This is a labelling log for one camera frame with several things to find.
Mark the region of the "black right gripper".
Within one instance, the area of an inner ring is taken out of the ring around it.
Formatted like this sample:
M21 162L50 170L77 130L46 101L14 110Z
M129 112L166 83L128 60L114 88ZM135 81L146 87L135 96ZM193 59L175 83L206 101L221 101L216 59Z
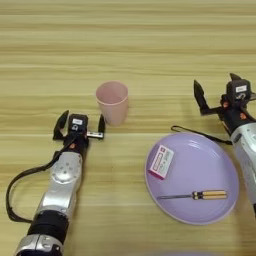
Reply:
M242 78L234 73L230 73L232 81L241 80ZM240 106L240 102L237 105L232 105L226 94L221 96L220 105L214 108L210 108L204 97L204 90L200 83L194 81L194 97L202 115L217 114L220 121L222 122L225 130L229 135L240 126L256 123L252 117L246 112L245 106Z

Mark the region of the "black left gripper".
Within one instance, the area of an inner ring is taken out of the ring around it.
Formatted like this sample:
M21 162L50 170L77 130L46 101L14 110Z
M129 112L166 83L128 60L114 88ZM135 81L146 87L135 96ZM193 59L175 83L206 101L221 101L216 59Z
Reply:
M62 130L65 127L67 118L69 115L69 111L64 111L61 116L58 118L54 130L53 130L53 139L54 140L63 140L63 148L61 149L62 152L72 152L78 153L81 156L87 151L89 146L90 139L104 139L105 133L105 119L104 116L101 114L98 123L98 132L90 132L86 131L82 132L69 132L65 137L62 134Z

